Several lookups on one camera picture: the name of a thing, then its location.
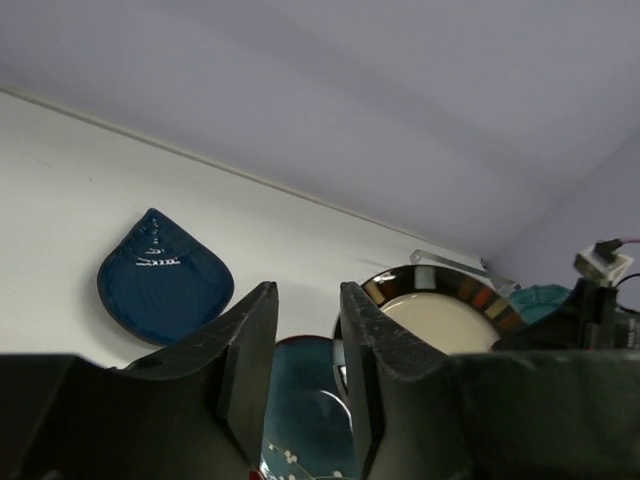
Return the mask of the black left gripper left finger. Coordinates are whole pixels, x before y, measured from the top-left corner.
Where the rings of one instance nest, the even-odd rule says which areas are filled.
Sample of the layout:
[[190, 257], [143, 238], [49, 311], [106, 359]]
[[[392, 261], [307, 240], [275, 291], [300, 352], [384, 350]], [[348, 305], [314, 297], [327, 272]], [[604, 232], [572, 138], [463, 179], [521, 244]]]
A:
[[262, 282], [228, 312], [126, 370], [140, 473], [248, 473], [260, 458], [278, 323]]

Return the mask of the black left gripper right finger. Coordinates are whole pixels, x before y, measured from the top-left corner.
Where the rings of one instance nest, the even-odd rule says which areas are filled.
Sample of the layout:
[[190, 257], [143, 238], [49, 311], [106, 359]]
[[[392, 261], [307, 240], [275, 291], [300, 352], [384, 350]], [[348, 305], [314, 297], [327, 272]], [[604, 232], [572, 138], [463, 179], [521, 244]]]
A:
[[374, 305], [354, 282], [340, 287], [353, 437], [363, 479], [450, 474], [445, 356]]

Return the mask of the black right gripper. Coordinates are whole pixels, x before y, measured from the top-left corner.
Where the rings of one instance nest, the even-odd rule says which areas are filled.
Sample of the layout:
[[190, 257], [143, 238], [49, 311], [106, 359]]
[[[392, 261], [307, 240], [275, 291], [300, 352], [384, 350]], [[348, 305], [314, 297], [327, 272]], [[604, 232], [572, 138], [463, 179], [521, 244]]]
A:
[[617, 303], [618, 289], [580, 279], [554, 312], [496, 341], [494, 350], [637, 350], [639, 314]]

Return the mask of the dark green scalloped plate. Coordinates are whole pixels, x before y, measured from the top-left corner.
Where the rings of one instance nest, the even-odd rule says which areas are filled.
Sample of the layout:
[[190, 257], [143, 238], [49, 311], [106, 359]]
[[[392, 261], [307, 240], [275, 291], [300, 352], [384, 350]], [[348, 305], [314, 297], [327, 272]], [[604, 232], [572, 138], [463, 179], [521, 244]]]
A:
[[570, 321], [565, 316], [549, 321], [545, 318], [554, 316], [555, 312], [569, 299], [571, 293], [571, 289], [558, 284], [533, 285], [513, 291], [508, 299], [523, 324], [516, 326], [511, 334], [538, 324], [549, 329], [552, 327], [560, 329], [570, 325]]

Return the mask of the dark rimmed beige plate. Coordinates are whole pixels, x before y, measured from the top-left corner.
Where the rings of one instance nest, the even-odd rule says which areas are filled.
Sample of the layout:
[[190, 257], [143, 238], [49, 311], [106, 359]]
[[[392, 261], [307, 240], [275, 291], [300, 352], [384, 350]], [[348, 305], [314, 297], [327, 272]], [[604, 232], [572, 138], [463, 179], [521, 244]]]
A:
[[506, 297], [443, 266], [398, 266], [358, 287], [371, 307], [362, 333], [403, 375], [421, 376], [449, 355], [487, 353], [523, 324]]

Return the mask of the dark blue leaf-shaped plate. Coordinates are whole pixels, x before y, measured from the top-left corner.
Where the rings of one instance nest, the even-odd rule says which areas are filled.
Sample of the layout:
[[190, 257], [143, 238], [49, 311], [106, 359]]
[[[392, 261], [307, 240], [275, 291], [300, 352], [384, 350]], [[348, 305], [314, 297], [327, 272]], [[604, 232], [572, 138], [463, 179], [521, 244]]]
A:
[[135, 337], [158, 346], [217, 318], [235, 291], [227, 265], [154, 208], [105, 258], [96, 283], [108, 314]]

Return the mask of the dark teal patterned plate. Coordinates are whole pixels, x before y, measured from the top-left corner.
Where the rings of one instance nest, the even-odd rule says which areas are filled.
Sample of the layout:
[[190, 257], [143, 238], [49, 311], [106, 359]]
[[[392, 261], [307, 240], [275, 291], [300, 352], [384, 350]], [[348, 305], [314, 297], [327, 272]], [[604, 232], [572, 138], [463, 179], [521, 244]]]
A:
[[333, 343], [300, 335], [275, 345], [261, 461], [263, 479], [358, 479], [351, 414], [333, 376]]

